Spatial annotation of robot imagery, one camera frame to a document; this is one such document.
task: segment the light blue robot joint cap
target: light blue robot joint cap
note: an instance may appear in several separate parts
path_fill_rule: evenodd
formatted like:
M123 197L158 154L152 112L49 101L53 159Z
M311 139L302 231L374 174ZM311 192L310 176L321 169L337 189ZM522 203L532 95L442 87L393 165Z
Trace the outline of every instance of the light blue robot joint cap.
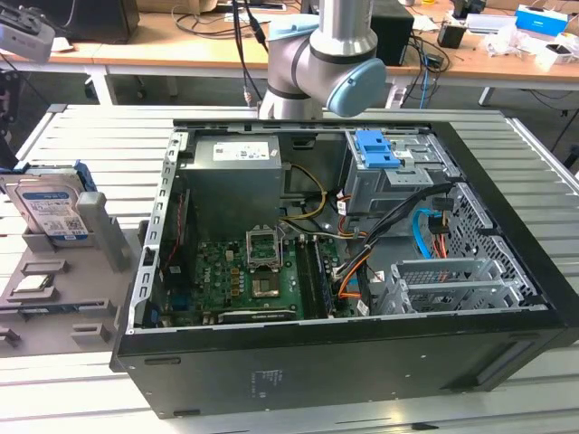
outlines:
M347 74L330 94L326 106L343 118L351 118L370 107L383 94L385 86L384 63L370 59Z

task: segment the yellow wire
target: yellow wire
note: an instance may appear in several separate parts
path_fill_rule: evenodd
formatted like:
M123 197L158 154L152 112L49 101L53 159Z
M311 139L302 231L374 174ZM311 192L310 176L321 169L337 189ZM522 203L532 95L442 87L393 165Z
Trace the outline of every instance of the yellow wire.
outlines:
M322 201L319 203L319 207L312 212L308 212L307 214L300 214L300 215L290 215L288 217L284 217L282 220L304 220L304 219L308 219L309 217L312 217L316 214L318 214L319 212L321 212L324 209L324 206L326 206L326 196L327 196L327 191L324 190L324 186L322 185L322 183L317 179L316 176L314 176L311 172L309 172L308 170L306 170L304 167L302 167L301 165L292 165L293 167L297 167L299 170L301 170L304 174L306 174L307 176L309 176L309 178L311 178L311 180L316 183L319 187L319 192L322 194Z

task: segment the sticker label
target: sticker label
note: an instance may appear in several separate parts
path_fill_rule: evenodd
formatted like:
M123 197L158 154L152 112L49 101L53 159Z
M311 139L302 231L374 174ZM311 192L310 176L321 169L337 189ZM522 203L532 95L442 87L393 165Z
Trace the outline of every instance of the sticker label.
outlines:
M377 271L374 277L370 279L370 283L385 282L385 274L383 270Z
M340 215L346 215L346 202L337 201L337 213Z
M269 160L268 142L227 142L214 145L214 161Z
M368 314L370 313L370 309L368 308L368 306L365 305L365 303L362 300L358 300L358 312L360 312L360 314L362 314L362 316L368 316Z
M413 157L413 153L410 151L393 151L392 153L399 160L404 160L406 158L412 158Z
M81 217L73 210L76 198L71 198L68 193L23 193L23 198L49 237L77 240L89 234Z
M281 386L283 370L256 371L252 373L251 387L252 398L264 399L271 395Z

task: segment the slotted aluminum table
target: slotted aluminum table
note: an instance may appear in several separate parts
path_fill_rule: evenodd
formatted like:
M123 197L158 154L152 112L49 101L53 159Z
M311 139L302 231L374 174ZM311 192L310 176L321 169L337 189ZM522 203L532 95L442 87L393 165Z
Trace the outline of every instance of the slotted aluminum table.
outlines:
M121 226L136 227L149 215L177 118L254 118L254 113L224 107L52 108L18 156L36 164L82 160L107 195L109 213ZM516 119L497 111L381 109L361 118L450 121L579 291L579 183ZM0 196L0 288L24 251L24 227ZM128 376L109 370L109 358L93 353L0 360L0 430L379 433L426 423L441 433L547 433L579 427L577 344L542 354L493 392L182 420L159 420Z

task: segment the wooden desk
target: wooden desk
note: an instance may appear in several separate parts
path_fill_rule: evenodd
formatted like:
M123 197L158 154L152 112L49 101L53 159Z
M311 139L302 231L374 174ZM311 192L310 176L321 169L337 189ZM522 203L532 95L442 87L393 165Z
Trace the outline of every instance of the wooden desk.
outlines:
M211 22L222 14L204 14L203 22ZM182 24L191 26L193 17ZM263 25L268 32L268 25ZM197 32L220 32L232 29L233 23L217 21L208 25L197 25ZM243 53L249 69L267 70L268 55L255 38L243 39ZM124 66L169 66L186 68L236 69L241 68L234 39L207 39L179 30L171 14L141 14L136 33L127 45L102 44L93 55L96 64Z
M425 14L434 22L440 22L447 11L452 9L452 4L447 0L438 0L434 5L407 9L412 14ZM514 12L488 8L484 14L512 15ZM436 44L438 32L417 35ZM466 32L459 49L443 49L451 59L451 67L441 75L439 84L487 87L479 100L480 105L488 103L494 88L579 90L579 65L576 63L554 65L545 71L535 65L535 56L526 52L520 58L515 55L490 57L479 46L482 39L483 36ZM428 52L436 52L432 47L426 49ZM415 50L409 50L404 63L408 69L418 65ZM398 73L395 68L389 71L391 74Z
M74 47L74 51L71 52L53 52L49 63L76 63L76 64L91 64L92 57L95 52L100 48L100 42L75 42L71 44ZM5 52L0 50L2 54L11 62L29 62L29 60L24 57L17 56L11 52Z
M441 21L452 8L449 0L437 0L435 5L408 8L413 14L429 15ZM291 14L286 12L267 14ZM486 9L485 14L513 14L510 11ZM204 14L203 22L220 15ZM192 25L188 18L183 24ZM233 28L232 23L216 21L198 25L199 32L216 32ZM436 43L438 32L420 33L428 42ZM556 65L543 71L535 65L533 56L523 53L522 58L514 55L490 58L479 47L482 36L465 34L458 50L445 49L451 58L451 67L438 79L441 85L483 87L485 91L479 103L488 102L494 88L516 88L537 90L579 90L579 65ZM100 43L75 43L75 52L54 54L46 64L35 64L7 54L14 65L22 71L54 71L87 73L91 76L99 102L116 104L111 74L159 75L169 77L169 92L176 93L175 76L186 77L235 77L242 76L242 69L235 43L231 40L211 40L183 32L176 28L170 14L141 14L139 27L126 45ZM251 37L243 43L247 67L253 78L266 78L267 53ZM429 52L436 52L428 47ZM415 50L409 49L403 66L388 67L387 81L392 83L387 107L398 108L407 87L420 72L420 63Z

